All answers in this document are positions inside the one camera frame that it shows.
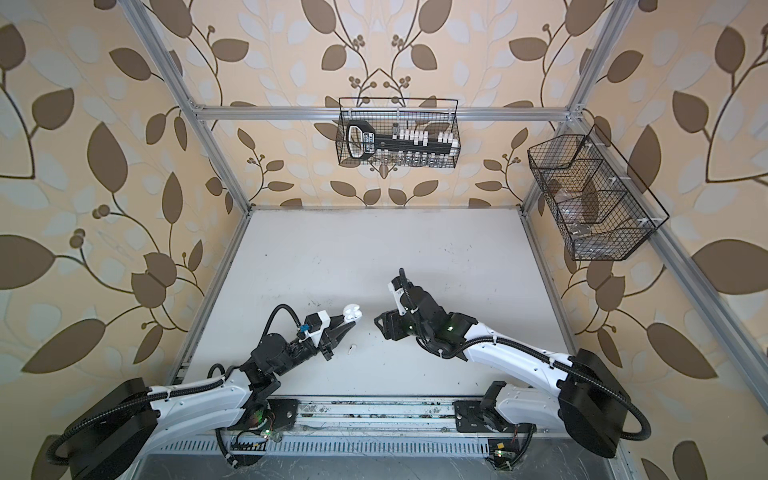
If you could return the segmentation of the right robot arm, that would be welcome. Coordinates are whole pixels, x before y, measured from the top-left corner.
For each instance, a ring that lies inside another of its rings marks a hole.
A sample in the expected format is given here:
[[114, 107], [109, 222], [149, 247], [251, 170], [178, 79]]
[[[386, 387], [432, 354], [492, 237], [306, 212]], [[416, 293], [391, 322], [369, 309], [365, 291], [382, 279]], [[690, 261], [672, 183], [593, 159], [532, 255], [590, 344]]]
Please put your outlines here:
[[604, 458], [614, 457], [623, 440], [651, 437], [646, 415], [593, 352], [550, 352], [505, 336], [472, 316], [448, 312], [403, 271], [388, 290], [396, 307], [374, 320], [385, 339], [412, 337], [432, 356], [485, 365], [532, 388], [527, 393], [505, 381], [492, 382], [474, 408], [456, 414], [463, 426], [498, 433], [520, 427], [562, 429]]

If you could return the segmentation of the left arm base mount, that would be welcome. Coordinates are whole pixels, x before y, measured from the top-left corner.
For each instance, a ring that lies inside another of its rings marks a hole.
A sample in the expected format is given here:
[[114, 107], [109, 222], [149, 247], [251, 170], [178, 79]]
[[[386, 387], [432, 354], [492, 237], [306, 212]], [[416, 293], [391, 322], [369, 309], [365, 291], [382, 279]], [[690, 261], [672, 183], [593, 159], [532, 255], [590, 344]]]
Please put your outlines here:
[[298, 418], [299, 400], [295, 398], [270, 398], [262, 405], [248, 407], [229, 431], [286, 430], [293, 427]]

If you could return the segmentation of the white round charging case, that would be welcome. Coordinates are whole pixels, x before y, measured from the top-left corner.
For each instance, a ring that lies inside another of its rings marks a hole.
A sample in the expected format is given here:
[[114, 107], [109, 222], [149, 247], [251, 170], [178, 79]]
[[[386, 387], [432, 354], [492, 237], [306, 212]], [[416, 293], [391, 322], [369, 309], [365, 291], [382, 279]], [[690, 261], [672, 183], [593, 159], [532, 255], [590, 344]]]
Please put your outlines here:
[[348, 304], [343, 309], [343, 318], [345, 323], [356, 322], [362, 318], [361, 308], [357, 304]]

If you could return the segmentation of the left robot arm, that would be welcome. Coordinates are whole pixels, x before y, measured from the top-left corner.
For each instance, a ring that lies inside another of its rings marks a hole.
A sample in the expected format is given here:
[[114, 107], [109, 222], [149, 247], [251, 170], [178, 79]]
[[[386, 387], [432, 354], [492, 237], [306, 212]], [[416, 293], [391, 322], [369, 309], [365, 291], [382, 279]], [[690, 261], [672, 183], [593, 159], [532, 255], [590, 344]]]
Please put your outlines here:
[[190, 435], [246, 424], [267, 414], [280, 378], [316, 355], [334, 349], [362, 317], [357, 304], [336, 316], [310, 314], [296, 337], [263, 332], [250, 357], [207, 379], [148, 387], [140, 378], [123, 382], [55, 437], [46, 461], [74, 479], [117, 479], [138, 459]]

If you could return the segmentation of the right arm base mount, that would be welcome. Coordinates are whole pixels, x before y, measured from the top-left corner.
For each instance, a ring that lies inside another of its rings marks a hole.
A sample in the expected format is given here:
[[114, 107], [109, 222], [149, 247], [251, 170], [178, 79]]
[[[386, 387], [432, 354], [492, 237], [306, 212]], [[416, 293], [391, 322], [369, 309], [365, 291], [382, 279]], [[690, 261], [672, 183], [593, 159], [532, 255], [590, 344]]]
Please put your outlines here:
[[513, 424], [505, 420], [492, 407], [484, 407], [478, 400], [453, 402], [456, 430], [459, 433], [500, 433], [513, 435], [530, 433], [535, 426], [529, 423]]

